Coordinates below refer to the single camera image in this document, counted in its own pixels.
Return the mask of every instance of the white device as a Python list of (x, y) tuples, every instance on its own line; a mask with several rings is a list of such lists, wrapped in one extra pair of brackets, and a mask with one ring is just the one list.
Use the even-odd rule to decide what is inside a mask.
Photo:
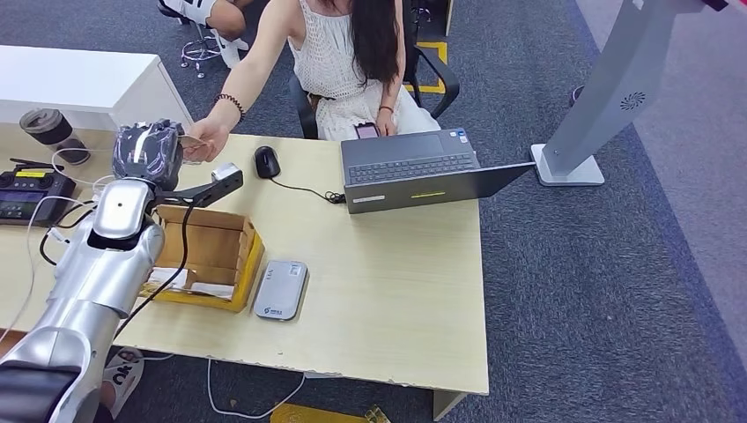
[(675, 17), (705, 7), (701, 0), (623, 1), (580, 98), (550, 141), (531, 147), (543, 185), (604, 183), (592, 154), (654, 101)]
[(255, 313), (269, 319), (293, 319), (307, 276), (308, 268), (302, 262), (270, 260), (259, 285)]

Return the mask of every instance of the travel mug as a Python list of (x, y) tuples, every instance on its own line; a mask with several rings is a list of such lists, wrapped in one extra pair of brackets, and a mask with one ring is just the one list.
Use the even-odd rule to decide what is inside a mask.
[[(59, 110), (53, 108), (32, 110), (21, 116), (20, 125), (26, 134), (34, 137), (52, 151), (56, 152), (63, 148), (85, 148)], [(69, 150), (57, 155), (71, 165), (80, 165), (91, 157), (89, 152), (83, 150)]]

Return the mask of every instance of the robotic arm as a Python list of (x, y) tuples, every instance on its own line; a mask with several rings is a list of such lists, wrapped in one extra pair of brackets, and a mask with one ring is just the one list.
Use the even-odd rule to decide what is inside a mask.
[(163, 120), (120, 129), (116, 179), (70, 239), (41, 318), (0, 359), (0, 421), (93, 421), (117, 326), (163, 249), (153, 208), (205, 207), (243, 184), (242, 172), (229, 163), (212, 172), (211, 183), (174, 191), (182, 133), (181, 125)]

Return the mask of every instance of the long black hair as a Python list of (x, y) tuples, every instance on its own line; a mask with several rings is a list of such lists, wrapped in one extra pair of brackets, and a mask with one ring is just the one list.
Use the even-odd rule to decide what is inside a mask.
[[(398, 71), (397, 49), (399, 28), (396, 0), (350, 0), (351, 37), (355, 61), (368, 79), (383, 83), (392, 81)], [(330, 9), (337, 9), (335, 0), (321, 0)]]

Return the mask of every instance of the wristband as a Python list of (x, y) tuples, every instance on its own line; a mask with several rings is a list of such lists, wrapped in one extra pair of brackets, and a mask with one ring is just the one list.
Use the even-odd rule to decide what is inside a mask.
[(220, 99), (226, 99), (233, 103), (236, 108), (239, 109), (239, 121), (236, 124), (241, 123), (241, 121), (244, 120), (244, 116), (247, 115), (247, 112), (244, 111), (244, 108), (241, 106), (241, 103), (239, 103), (238, 100), (236, 100), (236, 97), (233, 97), (231, 94), (224, 94), (220, 93), (215, 97), (215, 102), (217, 103)]

